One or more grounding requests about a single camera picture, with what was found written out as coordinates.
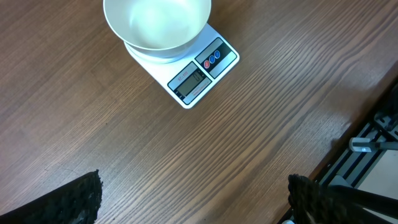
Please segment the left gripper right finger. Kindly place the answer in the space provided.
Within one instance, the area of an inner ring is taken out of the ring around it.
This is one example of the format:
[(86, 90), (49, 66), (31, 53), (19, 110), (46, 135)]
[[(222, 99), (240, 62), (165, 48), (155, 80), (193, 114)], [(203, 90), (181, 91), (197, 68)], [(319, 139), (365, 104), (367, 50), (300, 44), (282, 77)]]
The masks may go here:
[(298, 224), (372, 224), (397, 218), (397, 200), (342, 185), (323, 186), (305, 176), (288, 177), (288, 201)]

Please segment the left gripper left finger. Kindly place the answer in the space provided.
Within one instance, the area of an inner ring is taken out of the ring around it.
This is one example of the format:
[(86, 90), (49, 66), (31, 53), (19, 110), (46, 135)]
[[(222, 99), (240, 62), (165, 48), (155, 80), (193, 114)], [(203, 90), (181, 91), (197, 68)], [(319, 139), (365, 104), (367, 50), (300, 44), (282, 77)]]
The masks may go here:
[(99, 171), (89, 172), (1, 215), (1, 223), (92, 224), (101, 206), (102, 186)]

